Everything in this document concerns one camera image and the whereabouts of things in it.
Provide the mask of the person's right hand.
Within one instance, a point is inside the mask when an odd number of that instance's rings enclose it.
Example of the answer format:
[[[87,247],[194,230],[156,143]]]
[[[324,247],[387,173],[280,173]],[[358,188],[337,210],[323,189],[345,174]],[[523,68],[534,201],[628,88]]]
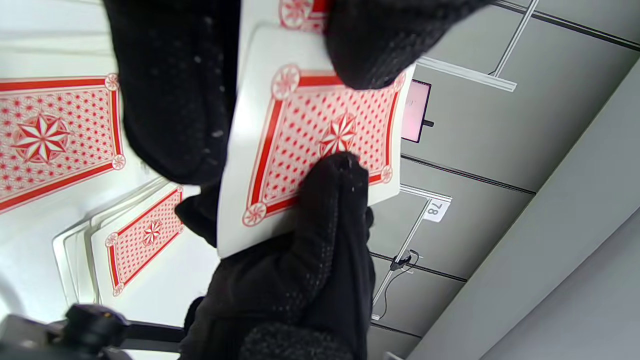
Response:
[[[369,173],[318,161],[294,229],[226,257],[185,317],[181,360],[365,360],[376,282]]]

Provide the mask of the person's left hand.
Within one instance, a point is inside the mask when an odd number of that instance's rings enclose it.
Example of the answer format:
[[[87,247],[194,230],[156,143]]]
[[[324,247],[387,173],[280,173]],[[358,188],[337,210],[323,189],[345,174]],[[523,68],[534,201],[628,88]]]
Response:
[[[106,0],[125,116],[136,155],[171,182],[201,187],[176,209],[217,246],[220,180],[236,104],[242,0]],[[327,55],[349,88],[389,86],[489,0],[337,0]]]

